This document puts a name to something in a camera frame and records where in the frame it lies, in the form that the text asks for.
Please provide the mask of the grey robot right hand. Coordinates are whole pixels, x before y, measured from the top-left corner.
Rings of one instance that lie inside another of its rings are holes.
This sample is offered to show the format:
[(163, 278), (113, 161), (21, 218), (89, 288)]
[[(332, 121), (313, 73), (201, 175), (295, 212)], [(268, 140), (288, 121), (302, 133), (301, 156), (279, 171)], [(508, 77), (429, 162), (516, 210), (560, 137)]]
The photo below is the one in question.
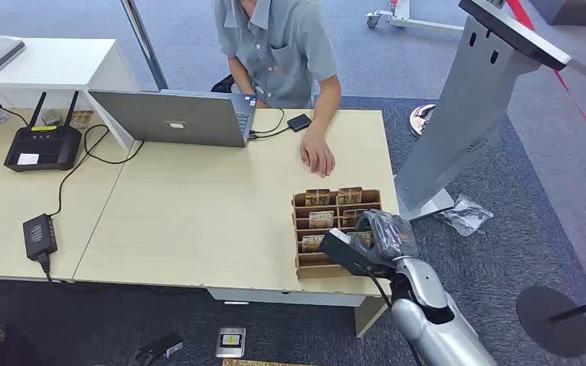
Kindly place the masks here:
[(398, 258), (419, 258), (419, 249), (409, 221), (377, 209), (363, 212), (355, 225), (356, 232), (370, 232), (367, 242), (351, 235), (349, 246), (370, 262), (394, 267)]

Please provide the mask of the person's left hand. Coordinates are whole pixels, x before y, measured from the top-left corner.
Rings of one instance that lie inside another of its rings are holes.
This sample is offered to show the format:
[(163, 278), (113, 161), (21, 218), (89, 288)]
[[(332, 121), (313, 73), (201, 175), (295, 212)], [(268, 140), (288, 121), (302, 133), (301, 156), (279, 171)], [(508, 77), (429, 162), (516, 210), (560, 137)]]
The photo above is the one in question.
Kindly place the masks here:
[(335, 158), (322, 130), (309, 128), (301, 140), (299, 153), (311, 173), (327, 177), (333, 172)]

